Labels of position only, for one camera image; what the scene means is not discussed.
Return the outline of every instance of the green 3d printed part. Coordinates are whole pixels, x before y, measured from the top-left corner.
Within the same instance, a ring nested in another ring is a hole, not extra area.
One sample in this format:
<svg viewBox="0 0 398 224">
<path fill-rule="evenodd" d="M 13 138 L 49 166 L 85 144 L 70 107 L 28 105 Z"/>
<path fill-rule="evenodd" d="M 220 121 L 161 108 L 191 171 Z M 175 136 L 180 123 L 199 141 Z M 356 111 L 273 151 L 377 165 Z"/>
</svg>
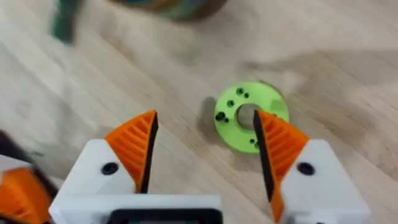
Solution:
<svg viewBox="0 0 398 224">
<path fill-rule="evenodd" d="M 241 83 L 226 90 L 219 98 L 214 111 L 218 134 L 239 152 L 259 153 L 254 130 L 244 129 L 238 122 L 238 111 L 245 104 L 254 104 L 286 122 L 289 122 L 289 110 L 283 96 L 264 83 Z"/>
</svg>

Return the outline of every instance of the orange gripper pad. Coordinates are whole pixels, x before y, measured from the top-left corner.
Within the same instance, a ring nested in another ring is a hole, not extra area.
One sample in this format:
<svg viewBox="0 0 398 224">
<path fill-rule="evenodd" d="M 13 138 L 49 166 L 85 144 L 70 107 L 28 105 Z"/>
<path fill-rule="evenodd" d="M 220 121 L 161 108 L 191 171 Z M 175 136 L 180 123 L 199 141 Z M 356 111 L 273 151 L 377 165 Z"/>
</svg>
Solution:
<svg viewBox="0 0 398 224">
<path fill-rule="evenodd" d="M 283 119 L 265 111 L 256 110 L 253 122 L 268 199 L 274 220 L 279 222 L 284 210 L 280 183 L 310 139 Z"/>
<path fill-rule="evenodd" d="M 29 168 L 3 173 L 0 215 L 21 223 L 42 224 L 50 220 L 51 199 Z"/>
<path fill-rule="evenodd" d="M 136 193 L 147 193 L 150 165 L 158 129 L 156 110 L 122 124 L 105 140 L 136 183 Z"/>
</svg>

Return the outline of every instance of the black screw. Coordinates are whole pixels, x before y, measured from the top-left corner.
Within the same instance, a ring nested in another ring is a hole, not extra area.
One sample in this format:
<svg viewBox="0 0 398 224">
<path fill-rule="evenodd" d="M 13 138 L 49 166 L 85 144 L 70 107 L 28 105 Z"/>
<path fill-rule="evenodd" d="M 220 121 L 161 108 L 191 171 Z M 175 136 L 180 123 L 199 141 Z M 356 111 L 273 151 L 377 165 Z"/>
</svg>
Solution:
<svg viewBox="0 0 398 224">
<path fill-rule="evenodd" d="M 237 88 L 237 89 L 236 89 L 236 94 L 242 95 L 243 93 L 244 93 L 244 91 L 243 91 L 242 88 Z"/>
<path fill-rule="evenodd" d="M 315 168 L 307 162 L 299 163 L 297 169 L 304 175 L 313 175 L 315 173 Z"/>
<path fill-rule="evenodd" d="M 228 100 L 228 102 L 226 102 L 227 106 L 232 107 L 235 105 L 235 102 L 233 100 Z"/>
<path fill-rule="evenodd" d="M 118 171 L 118 169 L 119 169 L 119 165 L 117 163 L 109 162 L 102 167 L 101 173 L 104 175 L 112 175 L 112 174 L 116 173 L 116 171 Z"/>
<path fill-rule="evenodd" d="M 216 115 L 216 121 L 222 121 L 225 119 L 225 113 L 224 112 L 218 112 Z"/>
</svg>

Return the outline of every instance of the white plastic part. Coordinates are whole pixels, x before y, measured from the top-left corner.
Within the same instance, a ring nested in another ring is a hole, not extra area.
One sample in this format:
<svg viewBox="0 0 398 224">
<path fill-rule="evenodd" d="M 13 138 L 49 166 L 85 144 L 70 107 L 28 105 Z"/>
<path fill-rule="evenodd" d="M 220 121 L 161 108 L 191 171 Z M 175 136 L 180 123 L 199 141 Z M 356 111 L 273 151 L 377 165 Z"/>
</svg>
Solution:
<svg viewBox="0 0 398 224">
<path fill-rule="evenodd" d="M 306 162 L 313 175 L 304 175 L 297 166 Z M 369 207 L 351 182 L 329 144 L 310 140 L 281 185 L 285 224 L 363 224 Z"/>
<path fill-rule="evenodd" d="M 108 162 L 119 164 L 103 175 Z M 105 140 L 91 140 L 73 166 L 50 207 L 56 224 L 106 224 L 112 211 L 132 208 L 214 208 L 221 197 L 212 195 L 134 194 L 135 183 Z"/>
<path fill-rule="evenodd" d="M 112 175 L 103 175 L 101 170 L 109 162 L 115 162 L 119 169 Z M 58 224 L 90 223 L 77 219 L 76 222 L 67 222 L 64 206 L 74 198 L 87 197 L 89 195 L 127 195 L 133 194 L 136 184 L 127 170 L 121 164 L 109 144 L 104 139 L 90 140 L 86 144 L 78 160 L 68 174 L 56 198 L 50 206 L 49 212 Z M 88 202 L 89 207 L 95 204 Z M 76 213 L 84 212 L 87 207 L 82 207 L 78 200 L 73 203 Z"/>
<path fill-rule="evenodd" d="M 30 167 L 30 164 L 18 159 L 0 155 L 0 184 L 2 182 L 2 174 L 5 171 L 26 167 Z"/>
</svg>

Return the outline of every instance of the wood grain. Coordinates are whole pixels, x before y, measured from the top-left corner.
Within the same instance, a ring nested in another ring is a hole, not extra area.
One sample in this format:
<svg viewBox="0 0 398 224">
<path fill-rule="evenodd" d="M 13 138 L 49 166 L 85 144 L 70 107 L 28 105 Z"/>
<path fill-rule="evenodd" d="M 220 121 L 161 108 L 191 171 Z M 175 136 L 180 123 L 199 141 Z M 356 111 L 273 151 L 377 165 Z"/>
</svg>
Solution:
<svg viewBox="0 0 398 224">
<path fill-rule="evenodd" d="M 258 156 L 230 150 L 212 122 L 225 89 L 260 81 L 330 142 L 369 223 L 398 220 L 398 2 L 229 0 L 176 24 L 87 0 L 73 47 L 49 36 L 54 9 L 0 1 L 0 127 L 49 174 L 64 178 L 87 140 L 156 109 L 151 192 L 221 194 L 226 223 L 273 223 Z"/>
</svg>

